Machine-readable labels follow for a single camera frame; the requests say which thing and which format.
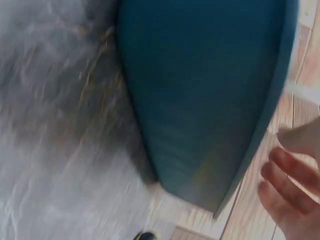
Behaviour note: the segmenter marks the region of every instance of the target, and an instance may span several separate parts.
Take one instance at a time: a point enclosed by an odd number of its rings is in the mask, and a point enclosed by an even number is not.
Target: gray fabric
[[[116,9],[114,0],[0,0],[2,240],[174,230],[151,211],[163,195],[145,184],[153,175],[116,52]]]

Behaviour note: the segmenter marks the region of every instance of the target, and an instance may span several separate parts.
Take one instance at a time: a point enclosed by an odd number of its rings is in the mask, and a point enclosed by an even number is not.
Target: wooden floor
[[[320,4],[317,0],[302,0],[300,3],[294,52],[288,79],[300,85],[320,87]],[[279,144],[275,135],[279,126],[297,127],[319,115],[319,106],[284,93],[251,165],[219,218],[212,220],[211,212],[194,207],[180,216],[177,225],[215,240],[284,240],[283,233],[259,201],[260,168],[269,150]],[[316,167],[313,159],[299,157]],[[181,229],[176,231],[175,235],[178,235]],[[193,236],[172,239],[193,239]]]

